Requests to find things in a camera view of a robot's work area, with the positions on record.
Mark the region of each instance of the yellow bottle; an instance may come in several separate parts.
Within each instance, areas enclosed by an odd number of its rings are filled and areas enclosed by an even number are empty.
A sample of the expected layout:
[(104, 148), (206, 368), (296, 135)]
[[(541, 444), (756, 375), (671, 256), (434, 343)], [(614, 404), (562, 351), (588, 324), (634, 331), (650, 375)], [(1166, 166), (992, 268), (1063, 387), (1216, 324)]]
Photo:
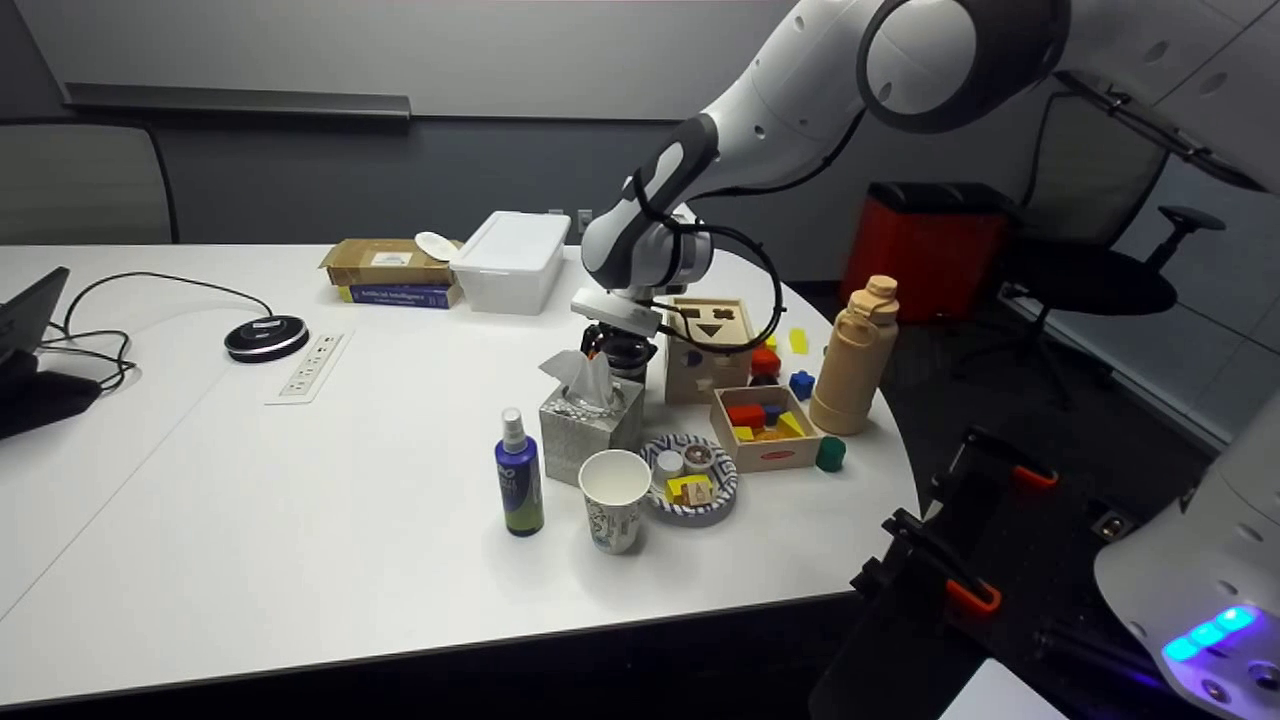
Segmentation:
[(874, 276), (835, 315), (824, 373), (812, 392), (812, 425), (831, 436), (857, 436), (874, 420), (874, 401), (897, 339), (897, 279)]

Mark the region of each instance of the table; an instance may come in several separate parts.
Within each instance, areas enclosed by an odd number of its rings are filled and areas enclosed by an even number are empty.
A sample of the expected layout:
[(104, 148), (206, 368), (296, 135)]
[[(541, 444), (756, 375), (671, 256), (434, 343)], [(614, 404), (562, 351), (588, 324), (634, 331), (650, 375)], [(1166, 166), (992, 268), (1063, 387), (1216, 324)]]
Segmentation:
[[(503, 407), (537, 427), (555, 387), (537, 362), (581, 339), (570, 300), (588, 276), (572, 253), (541, 315), (351, 309), (322, 256), (0, 249), (0, 296), (58, 263), (73, 268), (69, 296), (104, 273), (161, 268), (344, 335), (316, 401), (278, 407), (304, 356), (232, 362), (222, 339), (247, 303), (150, 279), (86, 300), (78, 327), (130, 327), (145, 373), (87, 414), (0, 444), (0, 705), (824, 595), (887, 549), (891, 508), (915, 510), (880, 394), (844, 474), (746, 474), (717, 528), (654, 525), (642, 556), (604, 556), (576, 486), (543, 479), (543, 533), (512, 540), (491, 444)], [(770, 310), (764, 273), (738, 256), (694, 289), (723, 292)], [(812, 346), (829, 339), (796, 292), (790, 327)], [(819, 356), (786, 362), (815, 373)], [(650, 410), (711, 432), (706, 407)]]

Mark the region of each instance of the plastic bottle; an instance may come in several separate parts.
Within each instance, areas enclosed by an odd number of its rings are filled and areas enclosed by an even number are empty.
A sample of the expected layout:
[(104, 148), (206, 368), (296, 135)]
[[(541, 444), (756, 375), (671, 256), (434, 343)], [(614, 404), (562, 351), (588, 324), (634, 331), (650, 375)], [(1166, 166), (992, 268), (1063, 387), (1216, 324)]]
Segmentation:
[(537, 440), (526, 436), (521, 410), (503, 410), (503, 440), (491, 446), (496, 474), (503, 493), (503, 514), (512, 536), (534, 536), (543, 528), (543, 486), (537, 463)]
[(897, 279), (874, 276), (835, 315), (824, 373), (812, 392), (812, 425), (835, 436), (857, 436), (874, 420), (874, 401), (897, 339)]

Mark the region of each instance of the office chair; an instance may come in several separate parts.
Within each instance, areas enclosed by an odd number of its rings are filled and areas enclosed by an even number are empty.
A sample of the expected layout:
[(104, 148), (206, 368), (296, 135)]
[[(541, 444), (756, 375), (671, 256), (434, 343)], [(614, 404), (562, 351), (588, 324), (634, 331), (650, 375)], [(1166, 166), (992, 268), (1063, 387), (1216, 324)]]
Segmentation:
[(951, 375), (968, 375), (982, 358), (1017, 351), (1042, 358), (1058, 401), (1073, 404), (1073, 392), (1047, 351), (1047, 310), (1090, 315), (1156, 315), (1177, 303), (1177, 289), (1166, 263), (1182, 253), (1191, 230), (1225, 230), (1225, 219), (1195, 208), (1162, 208), (1172, 222), (1166, 242), (1136, 260), (1111, 242), (1136, 219), (1154, 185), (1168, 162), (1168, 148), (1118, 122), (1110, 111), (1076, 92), (1058, 92), (1045, 104), (1037, 138), (1037, 162), (1027, 190), (1017, 208), (1017, 230), (995, 260), (995, 283), (1009, 300), (1034, 300), (1037, 315), (1024, 324), (1017, 343), (982, 346), (951, 362)]
[(175, 217), (150, 126), (0, 122), (0, 242), (171, 242)]

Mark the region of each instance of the paper cup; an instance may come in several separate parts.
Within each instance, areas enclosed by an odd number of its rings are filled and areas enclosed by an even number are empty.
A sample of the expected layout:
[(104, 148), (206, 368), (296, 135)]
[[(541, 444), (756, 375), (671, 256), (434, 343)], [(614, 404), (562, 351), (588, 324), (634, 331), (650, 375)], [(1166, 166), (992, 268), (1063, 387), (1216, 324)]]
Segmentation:
[(595, 453), (576, 472), (576, 486), (588, 500), (591, 540), (614, 556), (634, 556), (644, 549), (644, 504), (654, 486), (654, 467), (636, 453)]

